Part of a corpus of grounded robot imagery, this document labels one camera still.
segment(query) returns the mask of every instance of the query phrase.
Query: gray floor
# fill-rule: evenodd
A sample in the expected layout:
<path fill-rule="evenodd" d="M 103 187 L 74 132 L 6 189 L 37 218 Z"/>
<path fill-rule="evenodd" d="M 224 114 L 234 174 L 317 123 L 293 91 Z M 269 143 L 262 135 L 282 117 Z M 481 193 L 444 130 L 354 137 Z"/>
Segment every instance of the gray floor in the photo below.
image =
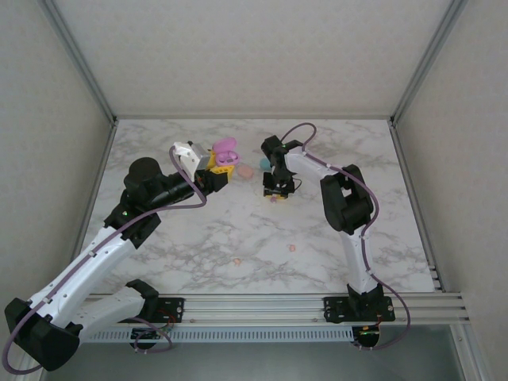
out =
<path fill-rule="evenodd" d="M 388 340 L 399 328 L 385 327 Z M 392 348 L 358 352 L 346 343 L 177 344 L 135 354 L 127 344 L 85 344 L 46 381 L 462 380 L 448 327 L 415 327 Z"/>

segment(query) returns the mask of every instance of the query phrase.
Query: yellow object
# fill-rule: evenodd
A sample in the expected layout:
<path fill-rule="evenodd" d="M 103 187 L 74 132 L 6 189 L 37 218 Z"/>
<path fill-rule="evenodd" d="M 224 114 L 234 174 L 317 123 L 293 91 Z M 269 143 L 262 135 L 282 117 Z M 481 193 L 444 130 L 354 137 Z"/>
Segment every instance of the yellow object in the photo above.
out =
<path fill-rule="evenodd" d="M 210 150 L 210 160 L 208 160 L 208 165 L 206 165 L 206 169 L 212 169 L 215 167 L 215 152 Z"/>
<path fill-rule="evenodd" d="M 213 173 L 226 173 L 228 174 L 228 181 L 231 180 L 231 178 L 233 177 L 233 171 L 235 169 L 235 166 L 234 165 L 226 165 L 224 167 L 213 167 L 210 169 L 210 172 L 213 172 Z"/>
<path fill-rule="evenodd" d="M 280 194 L 267 194 L 264 197 L 268 197 L 268 198 L 275 197 L 276 200 L 287 200 L 287 197 L 281 196 Z"/>

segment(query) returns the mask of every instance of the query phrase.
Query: pink toy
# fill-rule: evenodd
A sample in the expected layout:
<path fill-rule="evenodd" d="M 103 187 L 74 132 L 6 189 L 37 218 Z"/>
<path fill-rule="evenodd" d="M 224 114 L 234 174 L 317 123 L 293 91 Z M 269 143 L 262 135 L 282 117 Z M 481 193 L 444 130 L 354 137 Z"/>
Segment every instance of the pink toy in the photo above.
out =
<path fill-rule="evenodd" d="M 219 167 L 238 164 L 240 156 L 233 151 L 236 146 L 237 140 L 234 137 L 216 141 L 212 146 L 212 150 L 215 152 L 215 164 Z"/>

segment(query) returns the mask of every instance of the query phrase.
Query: white marble table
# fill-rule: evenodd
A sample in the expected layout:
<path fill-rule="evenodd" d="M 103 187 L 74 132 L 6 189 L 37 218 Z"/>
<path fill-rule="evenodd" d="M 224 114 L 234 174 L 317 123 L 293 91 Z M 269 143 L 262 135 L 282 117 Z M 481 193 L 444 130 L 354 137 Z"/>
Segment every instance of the white marble table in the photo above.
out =
<path fill-rule="evenodd" d="M 162 224 L 138 253 L 120 263 L 97 285 L 112 293 L 140 278 L 160 293 L 292 294 L 346 292 L 347 267 L 338 233 L 326 222 L 319 187 L 303 181 L 288 200 L 263 197 L 265 137 L 281 137 L 301 121 L 291 120 L 124 120 L 102 179 L 85 244 L 117 205 L 123 179 L 137 158 L 157 159 L 173 173 L 167 156 L 174 141 L 209 148 L 236 137 L 242 163 L 253 179 L 238 175 L 199 210 L 160 215 Z M 381 212 L 371 242 L 378 276 L 398 291 L 433 291 L 433 282 L 385 121 L 312 121 L 318 127 L 309 150 L 339 166 L 356 164 L 379 198 Z M 310 129 L 291 137 L 304 141 Z M 197 202 L 194 196 L 188 203 Z M 296 250 L 290 251 L 290 245 Z"/>

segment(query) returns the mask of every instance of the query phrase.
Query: robotic arm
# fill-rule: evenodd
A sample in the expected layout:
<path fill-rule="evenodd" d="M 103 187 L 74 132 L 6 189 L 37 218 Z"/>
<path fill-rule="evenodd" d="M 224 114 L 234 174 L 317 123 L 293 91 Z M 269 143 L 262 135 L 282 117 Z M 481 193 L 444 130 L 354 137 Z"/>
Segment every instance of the robotic arm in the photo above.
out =
<path fill-rule="evenodd" d="M 181 171 L 163 175 L 159 164 L 152 158 L 136 160 L 124 179 L 125 190 L 120 203 L 105 219 L 104 227 L 91 244 L 28 301 L 15 298 L 6 307 L 11 333 L 23 318 L 31 314 L 14 342 L 46 370 L 55 370 L 65 364 L 83 338 L 118 321 L 131 317 L 148 320 L 155 313 L 159 293 L 139 279 L 89 306 L 82 304 L 93 288 L 119 262 L 136 252 L 160 224 L 157 213 L 140 217 L 142 214 L 191 197 L 194 187 L 206 197 L 228 183 L 229 173 L 224 167 L 210 165 L 210 152 L 199 144 L 175 143 L 170 152 L 179 157 L 185 171 L 183 174 L 190 181 Z M 125 225 L 137 217 L 140 217 L 139 221 L 125 229 Z M 112 237 L 122 227 L 121 234 Z"/>
<path fill-rule="evenodd" d="M 297 140 L 283 144 L 275 135 L 263 142 L 261 149 L 271 164 L 271 173 L 264 173 L 264 195 L 287 198 L 295 191 L 293 176 L 297 174 L 321 188 L 326 220 L 339 232 L 349 269 L 347 300 L 326 298 L 326 320 L 352 325 L 375 324 L 380 318 L 393 321 L 391 299 L 384 296 L 382 285 L 371 276 L 374 272 L 367 268 L 362 253 L 364 241 L 367 261 L 371 263 L 368 230 L 362 234 L 374 209 L 370 195 L 346 175 L 310 159 L 302 146 Z M 342 170 L 364 182 L 356 165 Z"/>

